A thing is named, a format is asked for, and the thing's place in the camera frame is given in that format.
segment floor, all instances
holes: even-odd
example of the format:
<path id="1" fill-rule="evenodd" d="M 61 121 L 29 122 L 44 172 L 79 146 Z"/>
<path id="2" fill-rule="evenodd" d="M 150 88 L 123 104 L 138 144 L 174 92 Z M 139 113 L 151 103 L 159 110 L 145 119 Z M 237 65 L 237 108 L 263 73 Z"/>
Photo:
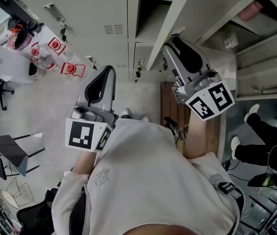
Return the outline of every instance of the floor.
<path id="1" fill-rule="evenodd" d="M 43 132 L 42 139 L 29 137 L 17 141 L 28 154 L 46 148 L 28 162 L 28 168 L 40 167 L 25 178 L 17 177 L 19 186 L 28 183 L 34 199 L 30 205 L 33 205 L 44 199 L 47 189 L 56 187 L 63 177 L 63 171 L 72 168 L 78 155 L 77 150 L 64 145 L 65 118 L 75 102 L 78 83 L 69 83 L 59 72 L 51 71 L 32 84 L 8 83 L 8 86 L 14 88 L 15 94 L 5 95 L 6 112 L 0 108 L 0 135 L 18 137 Z M 117 82 L 113 110 L 119 115 L 124 108 L 129 108 L 136 119 L 147 115 L 152 122 L 160 123 L 160 85 Z M 6 181 L 0 179 L 0 188 L 5 189 L 13 178 Z M 16 184 L 13 183 L 9 192 L 16 191 Z M 17 198 L 19 205 L 31 201 L 27 187 L 21 193 L 21 197 Z M 17 209 L 10 209 L 13 217 Z"/>
<path id="2" fill-rule="evenodd" d="M 231 158 L 230 143 L 234 136 L 238 136 L 241 144 L 243 145 L 264 144 L 263 141 L 256 135 L 256 133 L 250 128 L 250 126 L 244 122 L 245 114 L 249 111 L 250 107 L 256 103 L 260 104 L 258 114 L 260 115 L 261 119 L 271 126 L 277 127 L 277 99 L 237 101 L 236 104 L 227 111 L 227 133 L 223 161 L 227 161 Z M 233 174 L 241 179 L 250 180 L 256 175 L 265 173 L 267 170 L 266 166 L 258 166 L 247 163 L 240 163 L 236 167 L 237 163 L 237 160 L 232 160 L 228 173 Z M 236 185 L 241 187 L 246 196 L 246 203 L 242 219 L 250 225 L 255 227 L 258 225 L 258 227 L 262 227 L 263 223 L 261 221 L 266 219 L 269 214 L 258 205 L 254 205 L 254 207 L 251 209 L 250 207 L 252 200 L 248 196 L 256 197 L 258 195 L 257 199 L 261 203 L 274 210 L 276 205 L 268 201 L 267 197 L 277 201 L 277 191 L 268 188 L 262 188 L 260 192 L 260 188 L 248 187 L 246 181 L 238 180 L 234 177 L 232 177 L 232 179 Z M 247 231 L 249 231 L 249 229 L 241 225 L 238 230 L 238 234 L 246 234 Z"/>

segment door handle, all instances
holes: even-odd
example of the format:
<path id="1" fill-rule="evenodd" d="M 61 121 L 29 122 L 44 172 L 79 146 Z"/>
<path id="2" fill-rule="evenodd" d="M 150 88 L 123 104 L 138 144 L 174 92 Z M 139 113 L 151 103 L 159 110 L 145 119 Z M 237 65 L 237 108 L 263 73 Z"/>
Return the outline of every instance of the door handle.
<path id="1" fill-rule="evenodd" d="M 43 8 L 52 17 L 54 17 L 58 22 L 62 22 L 62 23 L 66 22 L 65 17 L 62 15 L 62 13 L 59 11 L 59 9 L 55 6 L 54 3 L 50 3 L 48 5 L 45 5 Z"/>

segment white cabinet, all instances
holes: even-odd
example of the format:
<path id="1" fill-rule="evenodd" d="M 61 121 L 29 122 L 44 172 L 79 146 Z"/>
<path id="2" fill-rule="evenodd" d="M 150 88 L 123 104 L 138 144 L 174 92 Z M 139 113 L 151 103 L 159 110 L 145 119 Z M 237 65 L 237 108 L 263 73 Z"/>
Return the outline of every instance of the white cabinet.
<path id="1" fill-rule="evenodd" d="M 22 0 L 58 36 L 65 18 L 67 42 L 81 59 L 93 56 L 98 67 L 128 69 L 127 0 Z M 45 7 L 54 4 L 55 13 Z"/>
<path id="2" fill-rule="evenodd" d="M 263 5 L 260 14 L 241 20 L 237 14 L 253 1 L 23 0 L 55 34 L 62 25 L 57 18 L 63 15 L 69 46 L 80 58 L 92 56 L 97 67 L 114 66 L 118 80 L 135 81 L 140 65 L 138 82 L 173 81 L 163 70 L 161 48 L 178 34 L 220 58 L 211 61 L 218 69 L 227 66 L 219 66 L 227 58 L 236 59 L 237 99 L 277 97 L 254 89 L 277 84 L 277 0 L 256 0 Z M 58 16 L 44 8 L 50 4 Z M 237 34 L 239 45 L 228 50 L 224 39 L 231 32 Z M 235 79 L 229 70 L 230 79 Z"/>

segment white sneaker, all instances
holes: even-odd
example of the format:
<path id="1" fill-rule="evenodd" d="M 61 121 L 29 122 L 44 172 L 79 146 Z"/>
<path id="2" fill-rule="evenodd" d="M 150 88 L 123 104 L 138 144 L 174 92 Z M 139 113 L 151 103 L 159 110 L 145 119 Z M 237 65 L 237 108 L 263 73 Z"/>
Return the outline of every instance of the white sneaker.
<path id="1" fill-rule="evenodd" d="M 143 116 L 142 120 L 143 122 L 150 122 L 149 117 Z"/>
<path id="2" fill-rule="evenodd" d="M 247 119 L 248 117 L 253 114 L 253 113 L 257 113 L 258 109 L 259 109 L 259 104 L 255 104 L 250 108 L 250 111 L 245 115 L 244 117 L 244 122 L 247 123 Z"/>
<path id="3" fill-rule="evenodd" d="M 127 115 L 127 116 L 132 117 L 131 114 L 130 114 L 130 112 L 129 112 L 129 109 L 124 109 L 124 110 L 122 111 L 121 117 L 124 116 L 124 115 Z"/>
<path id="4" fill-rule="evenodd" d="M 236 160 L 237 158 L 235 157 L 235 150 L 236 148 L 241 144 L 240 140 L 238 139 L 238 136 L 235 136 L 232 138 L 231 141 L 231 149 L 232 149 L 232 158 Z"/>

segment buckle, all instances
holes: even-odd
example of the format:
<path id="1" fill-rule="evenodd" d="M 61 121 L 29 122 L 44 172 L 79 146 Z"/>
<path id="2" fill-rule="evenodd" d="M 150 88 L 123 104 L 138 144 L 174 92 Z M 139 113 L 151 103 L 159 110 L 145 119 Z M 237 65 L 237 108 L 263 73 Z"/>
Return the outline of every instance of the buckle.
<path id="1" fill-rule="evenodd" d="M 229 194 L 231 191 L 235 190 L 235 185 L 229 182 L 222 182 L 218 185 L 219 190 L 225 194 Z"/>

